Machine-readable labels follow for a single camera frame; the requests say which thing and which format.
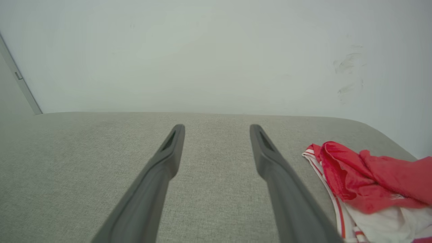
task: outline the white wall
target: white wall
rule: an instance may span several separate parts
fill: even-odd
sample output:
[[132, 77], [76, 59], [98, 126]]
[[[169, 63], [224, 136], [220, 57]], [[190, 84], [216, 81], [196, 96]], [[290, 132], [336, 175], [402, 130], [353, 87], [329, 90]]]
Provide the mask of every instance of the white wall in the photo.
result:
[[432, 155], [432, 1], [0, 2], [45, 113], [333, 116]]

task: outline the white and red clothing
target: white and red clothing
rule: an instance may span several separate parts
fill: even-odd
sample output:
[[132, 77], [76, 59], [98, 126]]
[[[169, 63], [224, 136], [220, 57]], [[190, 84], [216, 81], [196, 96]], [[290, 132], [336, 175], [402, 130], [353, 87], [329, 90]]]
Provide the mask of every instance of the white and red clothing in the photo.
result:
[[418, 184], [431, 180], [420, 178], [432, 168], [431, 157], [411, 163], [373, 157], [367, 150], [357, 154], [335, 142], [322, 147], [312, 144], [302, 155], [330, 195], [345, 242], [412, 242], [432, 237], [432, 208], [427, 207], [432, 195], [427, 185]]

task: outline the white fabric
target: white fabric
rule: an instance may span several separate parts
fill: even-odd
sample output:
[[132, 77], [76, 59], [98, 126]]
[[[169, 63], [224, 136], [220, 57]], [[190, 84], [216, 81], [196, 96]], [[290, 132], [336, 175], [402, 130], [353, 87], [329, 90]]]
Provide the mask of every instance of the white fabric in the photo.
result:
[[[345, 225], [342, 225], [341, 220], [337, 220], [339, 233], [341, 233], [340, 228], [345, 228], [346, 242], [351, 242], [352, 232], [357, 236], [359, 242], [365, 242], [367, 238], [369, 242], [409, 243], [414, 239], [432, 237], [432, 207], [421, 209], [391, 207], [374, 214], [364, 214], [351, 207], [349, 204], [343, 203], [340, 198], [333, 194], [325, 179], [322, 165], [313, 154], [314, 151], [308, 149], [302, 155], [308, 159], [327, 188], [335, 206], [335, 211], [338, 212], [336, 203], [339, 203], [340, 207], [348, 212], [346, 214], [345, 211], [342, 211], [342, 216], [354, 222], [353, 226], [350, 220], [344, 220], [343, 222]], [[364, 238], [362, 233], [356, 232], [357, 227], [355, 227], [355, 225], [361, 229], [366, 238]]]

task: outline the red cloth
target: red cloth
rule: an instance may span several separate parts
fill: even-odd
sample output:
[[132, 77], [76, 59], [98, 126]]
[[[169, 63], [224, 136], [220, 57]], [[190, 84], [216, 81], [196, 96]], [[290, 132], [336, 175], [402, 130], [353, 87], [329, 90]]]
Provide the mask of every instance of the red cloth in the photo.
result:
[[432, 243], [432, 237], [415, 239], [413, 243]]
[[409, 162], [357, 154], [336, 142], [312, 146], [333, 193], [365, 214], [432, 205], [432, 157]]

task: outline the gray fabric upholstery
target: gray fabric upholstery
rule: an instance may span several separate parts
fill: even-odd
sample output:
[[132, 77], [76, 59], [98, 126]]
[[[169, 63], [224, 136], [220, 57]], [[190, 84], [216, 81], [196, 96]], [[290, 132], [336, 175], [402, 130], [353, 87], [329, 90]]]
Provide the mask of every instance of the gray fabric upholstery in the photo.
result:
[[88, 242], [177, 123], [186, 126], [158, 241], [277, 241], [249, 125], [260, 124], [335, 223], [330, 198], [301, 154], [312, 143], [415, 160], [381, 132], [326, 117], [176, 113], [37, 115], [0, 131], [0, 241]]

